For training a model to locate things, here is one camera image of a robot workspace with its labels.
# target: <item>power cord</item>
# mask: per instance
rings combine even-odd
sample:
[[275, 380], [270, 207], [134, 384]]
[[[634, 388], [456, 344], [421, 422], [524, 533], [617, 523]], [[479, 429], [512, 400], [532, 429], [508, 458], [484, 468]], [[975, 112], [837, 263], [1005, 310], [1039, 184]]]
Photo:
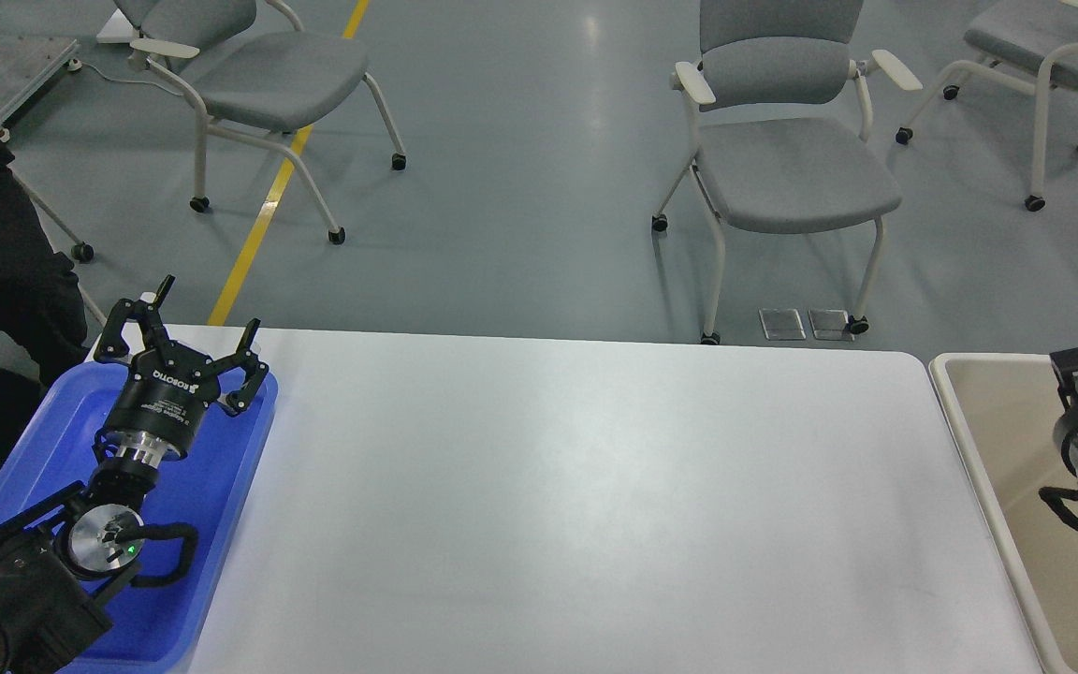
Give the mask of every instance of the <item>power cord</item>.
[[101, 69], [98, 69], [98, 66], [88, 63], [88, 60], [82, 60], [82, 65], [86, 66], [86, 68], [93, 69], [94, 72], [98, 73], [98, 77], [101, 77], [107, 82], [114, 82], [115, 84], [147, 84], [149, 86], [155, 86], [155, 88], [164, 91], [166, 94], [170, 94], [179, 98], [181, 97], [180, 91], [168, 88], [166, 85], [161, 84], [161, 82], [149, 82], [147, 80], [123, 80], [123, 78], [110, 77], [109, 74], [102, 72]]

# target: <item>black cable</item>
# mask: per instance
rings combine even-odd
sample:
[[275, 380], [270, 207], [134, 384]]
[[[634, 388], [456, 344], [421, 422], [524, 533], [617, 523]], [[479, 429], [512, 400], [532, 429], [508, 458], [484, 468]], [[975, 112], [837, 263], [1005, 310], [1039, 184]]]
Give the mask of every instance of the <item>black cable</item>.
[[177, 522], [175, 524], [146, 524], [142, 526], [124, 526], [115, 534], [115, 542], [138, 541], [144, 538], [149, 541], [172, 541], [181, 539], [181, 551], [177, 554], [177, 566], [164, 576], [137, 576], [132, 579], [136, 588], [163, 588], [176, 583], [189, 573], [194, 562], [194, 551], [197, 550], [197, 528], [193, 524]]
[[1062, 523], [1078, 532], [1078, 517], [1070, 511], [1065, 500], [1078, 501], [1078, 490], [1062, 490], [1060, 486], [1042, 486], [1039, 489], [1039, 498], [1047, 504]]

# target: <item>white table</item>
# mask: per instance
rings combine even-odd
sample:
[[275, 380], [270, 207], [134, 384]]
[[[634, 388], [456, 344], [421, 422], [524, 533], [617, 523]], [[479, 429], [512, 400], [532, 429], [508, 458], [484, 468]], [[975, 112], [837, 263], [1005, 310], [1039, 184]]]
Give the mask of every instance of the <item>white table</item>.
[[1040, 673], [907, 355], [258, 342], [277, 417], [181, 670]]

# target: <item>chair seat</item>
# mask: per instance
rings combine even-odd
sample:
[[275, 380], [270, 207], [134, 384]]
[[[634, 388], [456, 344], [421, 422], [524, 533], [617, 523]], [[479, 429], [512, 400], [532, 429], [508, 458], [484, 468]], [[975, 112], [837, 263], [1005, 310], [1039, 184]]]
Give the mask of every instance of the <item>chair seat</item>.
[[333, 111], [369, 68], [364, 44], [310, 32], [262, 35], [197, 77], [210, 115], [294, 132]]
[[839, 230], [901, 205], [883, 163], [830, 119], [703, 126], [697, 167], [714, 207], [740, 230]]
[[[1003, 0], [977, 16], [963, 39], [1034, 74], [1055, 47], [1078, 42], [1078, 10], [1056, 0]], [[1051, 82], [1078, 91], [1078, 54], [1058, 60]]]

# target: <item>blue tray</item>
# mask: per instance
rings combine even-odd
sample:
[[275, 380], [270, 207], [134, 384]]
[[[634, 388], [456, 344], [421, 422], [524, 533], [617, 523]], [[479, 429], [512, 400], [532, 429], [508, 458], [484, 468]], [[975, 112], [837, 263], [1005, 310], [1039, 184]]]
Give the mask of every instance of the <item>blue tray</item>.
[[[95, 469], [95, 431], [102, 427], [127, 379], [120, 364], [84, 363], [65, 372], [47, 393], [0, 471], [0, 523]], [[227, 372], [223, 390], [239, 387]], [[69, 673], [167, 671], [181, 660], [206, 620], [231, 535], [252, 484], [273, 425], [277, 380], [266, 376], [252, 408], [227, 417], [210, 407], [189, 456], [161, 465], [161, 479], [144, 501], [146, 523], [188, 522], [198, 541], [189, 575], [166, 588], [127, 588], [107, 605], [115, 627], [73, 660]], [[146, 575], [176, 566], [177, 541], [148, 542], [140, 553]], [[99, 583], [88, 583], [87, 588]]]

